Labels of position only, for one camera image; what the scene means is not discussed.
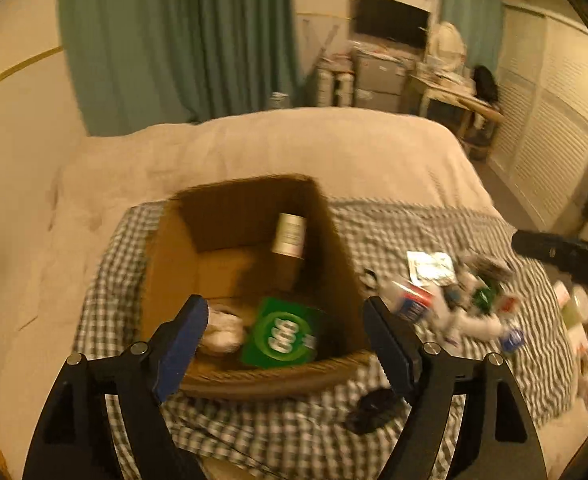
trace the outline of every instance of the cabinet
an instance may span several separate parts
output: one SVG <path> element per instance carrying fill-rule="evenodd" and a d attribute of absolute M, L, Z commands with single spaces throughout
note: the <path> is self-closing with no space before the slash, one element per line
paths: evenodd
<path fill-rule="evenodd" d="M 358 54 L 354 61 L 354 105 L 398 113 L 407 69 L 400 62 Z"/>

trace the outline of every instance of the black bag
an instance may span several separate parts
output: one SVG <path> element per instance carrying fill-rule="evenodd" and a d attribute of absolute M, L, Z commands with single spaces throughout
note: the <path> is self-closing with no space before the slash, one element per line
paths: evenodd
<path fill-rule="evenodd" d="M 483 65 L 474 68 L 474 83 L 476 84 L 476 97 L 493 105 L 498 102 L 498 87 L 492 72 Z"/>

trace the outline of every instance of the black tv screen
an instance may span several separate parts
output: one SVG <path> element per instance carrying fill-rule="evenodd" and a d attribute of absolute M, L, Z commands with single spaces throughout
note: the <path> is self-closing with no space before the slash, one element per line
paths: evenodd
<path fill-rule="evenodd" d="M 359 0 L 354 30 L 360 34 L 425 48 L 427 10 L 395 0 Z"/>

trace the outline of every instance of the green box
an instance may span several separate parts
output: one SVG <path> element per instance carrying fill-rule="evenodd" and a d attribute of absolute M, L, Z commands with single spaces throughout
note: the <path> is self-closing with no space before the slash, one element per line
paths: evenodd
<path fill-rule="evenodd" d="M 241 361 L 259 368 L 313 361 L 322 315 L 319 310 L 298 303 L 264 298 L 250 338 L 243 346 Z"/>

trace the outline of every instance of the checkered blanket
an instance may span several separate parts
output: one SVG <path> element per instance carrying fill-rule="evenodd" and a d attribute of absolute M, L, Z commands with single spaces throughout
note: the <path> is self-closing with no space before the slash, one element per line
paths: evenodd
<path fill-rule="evenodd" d="M 164 203 L 131 208 L 112 236 L 82 310 L 74 347 L 89 359 L 119 354 L 136 340 L 145 241 L 155 232 Z M 510 249 L 514 229 L 477 212 L 424 208 L 368 200 L 330 203 L 335 225 L 356 269 L 373 269 L 381 279 L 408 275 L 406 252 L 463 250 L 504 258 L 516 271 L 509 290 L 524 298 L 520 323 L 527 344 L 509 360 L 533 420 L 542 425 L 571 405 L 570 350 L 562 332 L 552 288 L 542 266 Z M 421 330 L 422 340 L 433 337 Z M 495 344 L 463 341 L 463 355 L 481 359 Z M 177 393 L 161 408 L 177 446 L 201 456 L 240 465 L 257 476 L 364 480 L 376 478 L 394 447 L 409 406 L 373 433 L 357 436 L 342 422 L 363 394 L 388 386 L 376 358 L 357 377 L 320 394 L 272 402 L 202 400 Z M 433 478 L 444 478 L 460 427 L 464 400 L 450 409 Z M 126 439 L 118 399 L 107 398 L 114 444 L 123 474 L 139 478 Z"/>

